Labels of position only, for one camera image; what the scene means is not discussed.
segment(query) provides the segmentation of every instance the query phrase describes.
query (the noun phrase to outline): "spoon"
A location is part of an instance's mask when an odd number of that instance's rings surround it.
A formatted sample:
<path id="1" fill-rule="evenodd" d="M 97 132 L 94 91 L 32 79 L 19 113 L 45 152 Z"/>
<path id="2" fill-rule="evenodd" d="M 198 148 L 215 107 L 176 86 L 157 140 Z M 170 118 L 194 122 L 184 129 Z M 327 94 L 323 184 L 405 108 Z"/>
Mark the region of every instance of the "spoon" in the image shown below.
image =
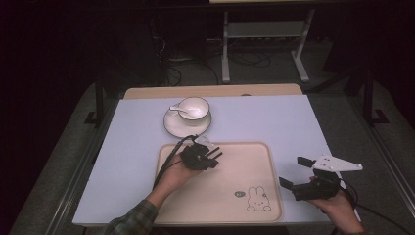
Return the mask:
<path id="1" fill-rule="evenodd" d="M 200 118 L 199 111 L 197 111 L 197 110 L 183 109 L 183 108 L 180 108 L 180 107 L 177 107 L 177 106 L 171 106 L 170 110 L 171 111 L 184 112 L 192 118 Z"/>

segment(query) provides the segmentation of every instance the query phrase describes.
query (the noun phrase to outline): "sleeve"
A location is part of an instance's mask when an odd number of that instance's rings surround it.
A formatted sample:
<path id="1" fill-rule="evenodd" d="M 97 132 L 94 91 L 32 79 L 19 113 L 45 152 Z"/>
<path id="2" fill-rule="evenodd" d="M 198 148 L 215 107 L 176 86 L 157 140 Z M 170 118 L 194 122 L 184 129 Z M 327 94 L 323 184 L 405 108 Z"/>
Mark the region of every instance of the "sleeve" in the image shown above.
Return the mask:
<path id="1" fill-rule="evenodd" d="M 113 219 L 105 228 L 104 235 L 144 235 L 152 231 L 158 215 L 157 208 L 147 200 L 141 201 L 126 215 Z"/>
<path id="2" fill-rule="evenodd" d="M 342 235 L 373 235 L 373 233 L 365 231 L 365 232 L 360 232 L 360 233 L 342 233 Z"/>

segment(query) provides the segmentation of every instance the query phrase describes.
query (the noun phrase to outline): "white cup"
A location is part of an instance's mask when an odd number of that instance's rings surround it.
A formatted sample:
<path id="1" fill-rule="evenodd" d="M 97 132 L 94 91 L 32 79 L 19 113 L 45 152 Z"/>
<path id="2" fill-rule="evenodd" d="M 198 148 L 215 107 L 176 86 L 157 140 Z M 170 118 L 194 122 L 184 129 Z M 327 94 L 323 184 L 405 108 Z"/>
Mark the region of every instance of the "white cup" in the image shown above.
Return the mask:
<path id="1" fill-rule="evenodd" d="M 204 123 L 210 108 L 208 101 L 200 97 L 186 98 L 179 103 L 178 107 L 189 111 L 188 113 L 179 111 L 179 114 L 186 124 L 193 126 Z"/>

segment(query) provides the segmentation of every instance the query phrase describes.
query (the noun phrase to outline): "beige tray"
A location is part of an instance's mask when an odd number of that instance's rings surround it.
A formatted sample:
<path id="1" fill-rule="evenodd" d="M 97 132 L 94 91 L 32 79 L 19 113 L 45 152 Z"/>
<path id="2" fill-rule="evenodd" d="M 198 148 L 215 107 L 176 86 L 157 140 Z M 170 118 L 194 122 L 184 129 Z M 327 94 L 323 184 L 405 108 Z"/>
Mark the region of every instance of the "beige tray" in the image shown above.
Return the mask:
<path id="1" fill-rule="evenodd" d="M 158 169 L 174 146 L 161 148 Z M 218 143 L 215 147 L 223 153 L 217 159 L 219 165 L 173 193 L 161 207 L 157 225 L 258 224 L 281 218 L 281 198 L 268 147 L 259 142 Z"/>

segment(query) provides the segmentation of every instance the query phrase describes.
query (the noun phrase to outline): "person's right hand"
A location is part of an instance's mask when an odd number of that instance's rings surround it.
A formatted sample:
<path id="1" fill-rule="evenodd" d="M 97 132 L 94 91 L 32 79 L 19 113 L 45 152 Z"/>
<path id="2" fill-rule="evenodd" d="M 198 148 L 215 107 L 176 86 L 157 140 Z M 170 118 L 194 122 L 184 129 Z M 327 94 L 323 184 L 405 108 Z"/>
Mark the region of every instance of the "person's right hand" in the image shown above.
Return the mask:
<path id="1" fill-rule="evenodd" d="M 354 209 L 343 191 L 339 191 L 335 197 L 327 200 L 316 199 L 308 202 L 326 213 L 342 233 L 364 232 L 363 226 L 357 219 Z"/>
<path id="2" fill-rule="evenodd" d="M 159 185 L 171 192 L 181 188 L 190 178 L 203 172 L 187 168 L 179 155 L 175 155 L 169 165 L 171 166 L 162 175 Z"/>

